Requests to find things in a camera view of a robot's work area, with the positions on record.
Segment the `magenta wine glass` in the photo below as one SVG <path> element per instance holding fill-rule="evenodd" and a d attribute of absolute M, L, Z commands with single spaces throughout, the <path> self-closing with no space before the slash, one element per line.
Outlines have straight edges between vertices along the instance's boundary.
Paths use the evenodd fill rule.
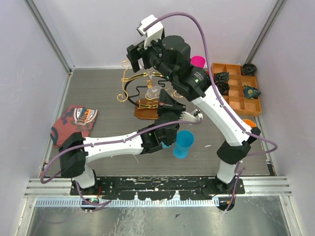
<path fill-rule="evenodd" d="M 202 56 L 193 56 L 191 58 L 191 64 L 200 68 L 204 68 L 206 60 Z"/>

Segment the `orange wine glass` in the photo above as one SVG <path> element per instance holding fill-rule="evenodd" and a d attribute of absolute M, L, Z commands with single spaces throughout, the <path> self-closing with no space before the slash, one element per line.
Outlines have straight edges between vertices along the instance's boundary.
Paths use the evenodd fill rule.
<path fill-rule="evenodd" d="M 245 123 L 245 124 L 247 124 L 248 126 L 250 126 L 251 128 L 254 128 L 254 127 L 256 127 L 256 124 L 255 124 L 255 122 L 254 121 L 252 121 L 252 120 L 250 120 L 250 119 L 243 119 L 243 122 Z"/>

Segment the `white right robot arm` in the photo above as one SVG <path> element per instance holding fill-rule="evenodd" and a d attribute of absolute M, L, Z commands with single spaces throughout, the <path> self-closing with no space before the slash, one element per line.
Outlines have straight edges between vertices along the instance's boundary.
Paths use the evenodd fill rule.
<path fill-rule="evenodd" d="M 144 68 L 154 68 L 187 101 L 201 109 L 217 126 L 225 141 L 217 151 L 220 159 L 216 188 L 228 193 L 235 183 L 237 163 L 245 158 L 261 131 L 244 123 L 221 97 L 214 80 L 203 69 L 191 63 L 190 45 L 177 35 L 151 42 L 142 41 L 126 49 L 134 72 L 139 71 L 139 60 Z"/>

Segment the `light blue wine glass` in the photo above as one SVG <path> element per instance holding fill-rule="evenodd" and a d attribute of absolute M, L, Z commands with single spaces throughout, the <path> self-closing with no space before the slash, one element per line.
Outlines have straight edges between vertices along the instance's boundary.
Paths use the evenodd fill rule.
<path fill-rule="evenodd" d="M 162 142 L 162 148 L 170 148 L 172 145 L 166 145 L 164 142 Z"/>

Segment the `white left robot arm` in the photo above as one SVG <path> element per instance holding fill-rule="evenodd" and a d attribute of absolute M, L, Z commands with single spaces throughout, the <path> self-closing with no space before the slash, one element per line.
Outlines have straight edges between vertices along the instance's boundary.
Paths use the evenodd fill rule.
<path fill-rule="evenodd" d="M 186 106 L 161 90 L 155 122 L 136 132 L 108 137 L 83 137 L 81 132 L 72 133 L 59 147 L 61 176 L 78 182 L 88 195 L 98 190 L 94 170 L 88 163 L 111 156 L 149 154 L 162 150 L 163 145 L 176 141 L 180 125 L 177 123 L 186 111 Z"/>

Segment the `clear wine glass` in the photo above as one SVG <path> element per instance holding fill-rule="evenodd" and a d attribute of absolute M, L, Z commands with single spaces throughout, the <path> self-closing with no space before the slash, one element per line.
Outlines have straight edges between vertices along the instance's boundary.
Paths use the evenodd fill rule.
<path fill-rule="evenodd" d="M 147 80 L 147 92 L 145 93 L 145 97 L 148 100 L 158 99 L 161 91 L 160 86 L 153 85 L 153 71 L 152 69 L 146 69 L 146 74 L 149 77 Z"/>

